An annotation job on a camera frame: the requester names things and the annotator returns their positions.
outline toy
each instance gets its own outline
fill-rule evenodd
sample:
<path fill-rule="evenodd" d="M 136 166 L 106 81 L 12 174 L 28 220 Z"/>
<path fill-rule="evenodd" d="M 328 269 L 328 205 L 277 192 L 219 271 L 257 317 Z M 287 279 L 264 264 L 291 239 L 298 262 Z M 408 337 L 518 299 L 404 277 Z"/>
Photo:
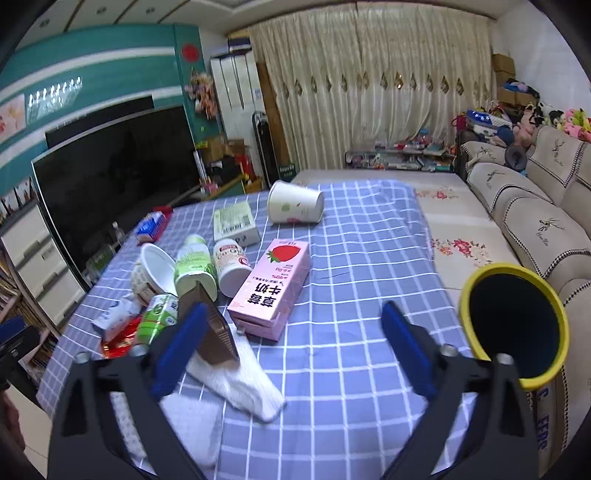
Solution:
<path fill-rule="evenodd" d="M 564 130 L 564 124 L 562 123 L 562 117 L 564 116 L 564 112 L 562 110 L 552 110 L 548 114 L 548 118 L 550 119 L 550 125 L 558 130 Z"/>
<path fill-rule="evenodd" d="M 571 109 L 565 113 L 565 116 L 564 132 L 579 140 L 591 142 L 591 124 L 585 110 L 582 108 L 579 110 Z"/>
<path fill-rule="evenodd" d="M 533 115 L 533 107 L 528 106 L 523 112 L 521 121 L 519 121 L 517 125 L 513 127 L 515 141 L 523 148 L 528 148 L 531 145 L 531 139 L 535 130 L 535 125 L 532 120 Z"/>

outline floral pattern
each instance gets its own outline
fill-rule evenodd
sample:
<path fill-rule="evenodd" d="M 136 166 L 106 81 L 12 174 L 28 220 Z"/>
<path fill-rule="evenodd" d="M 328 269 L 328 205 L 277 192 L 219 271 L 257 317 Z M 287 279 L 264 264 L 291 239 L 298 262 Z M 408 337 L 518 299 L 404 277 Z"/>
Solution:
<path fill-rule="evenodd" d="M 439 200 L 449 200 L 449 199 L 457 199 L 458 195 L 449 187 L 443 187 L 437 190 L 416 190 L 417 197 L 422 198 L 432 198 L 432 199 L 439 199 Z"/>
<path fill-rule="evenodd" d="M 431 240 L 431 245 L 437 252 L 446 257 L 461 253 L 464 257 L 470 259 L 472 265 L 475 267 L 484 267 L 485 265 L 492 263 L 484 244 L 477 244 L 473 241 L 467 242 L 461 238 L 455 240 L 439 240 L 438 238 L 433 238 Z"/>

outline brown comb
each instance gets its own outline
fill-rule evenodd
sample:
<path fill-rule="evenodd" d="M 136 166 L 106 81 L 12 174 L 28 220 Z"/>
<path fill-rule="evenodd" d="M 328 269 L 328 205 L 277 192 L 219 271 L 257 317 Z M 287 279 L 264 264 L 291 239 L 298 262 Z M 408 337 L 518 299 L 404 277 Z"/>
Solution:
<path fill-rule="evenodd" d="M 178 300 L 178 318 L 183 318 L 189 309 L 195 304 L 202 302 L 207 306 L 207 332 L 197 348 L 197 353 L 208 364 L 218 365 L 227 360 L 240 361 L 238 350 L 232 337 L 232 332 L 212 299 L 200 283 Z"/>

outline drawer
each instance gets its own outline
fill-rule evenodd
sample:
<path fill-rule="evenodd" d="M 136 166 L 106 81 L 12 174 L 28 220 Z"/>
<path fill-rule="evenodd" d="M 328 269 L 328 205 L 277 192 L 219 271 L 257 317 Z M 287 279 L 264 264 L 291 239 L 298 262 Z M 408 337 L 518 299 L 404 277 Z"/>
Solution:
<path fill-rule="evenodd" d="M 61 256 L 55 242 L 50 239 L 21 267 L 18 273 L 31 295 L 37 297 L 47 282 L 51 281 L 66 266 L 66 261 Z"/>
<path fill-rule="evenodd" d="M 60 274 L 60 278 L 39 298 L 38 302 L 50 320 L 58 325 L 72 304 L 84 295 L 85 292 L 74 274 L 66 270 L 65 273 Z"/>
<path fill-rule="evenodd" d="M 27 252 L 37 248 L 48 236 L 49 230 L 43 221 L 39 205 L 35 205 L 2 236 L 2 243 L 16 266 L 23 261 Z"/>

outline blue checkered tablecloth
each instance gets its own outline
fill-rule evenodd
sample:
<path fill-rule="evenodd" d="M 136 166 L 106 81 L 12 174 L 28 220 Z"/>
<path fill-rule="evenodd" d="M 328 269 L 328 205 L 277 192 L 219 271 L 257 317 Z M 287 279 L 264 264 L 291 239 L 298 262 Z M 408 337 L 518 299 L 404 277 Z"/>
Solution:
<path fill-rule="evenodd" d="M 222 450 L 214 479 L 378 479 L 395 458 L 426 402 L 411 392 L 382 334 L 382 304 L 394 300 L 438 343 L 469 355 L 454 308 L 434 270 L 427 224 L 413 188 L 391 181 L 323 184 L 318 225 L 272 225 L 268 192 L 176 209 L 158 245 L 172 257 L 190 233 L 213 246 L 214 209 L 247 199 L 261 243 L 247 247 L 254 265 L 274 238 L 310 243 L 312 268 L 277 344 L 251 337 L 259 362 L 287 405 L 270 424 L 224 405 Z M 99 358 L 90 320 L 129 292 L 139 248 L 130 239 L 74 313 L 46 369 L 38 400 L 51 415 L 73 355 Z M 229 299 L 220 311 L 229 320 Z M 223 402 L 184 374 L 184 395 Z M 467 426 L 466 397 L 437 469 L 451 464 Z"/>

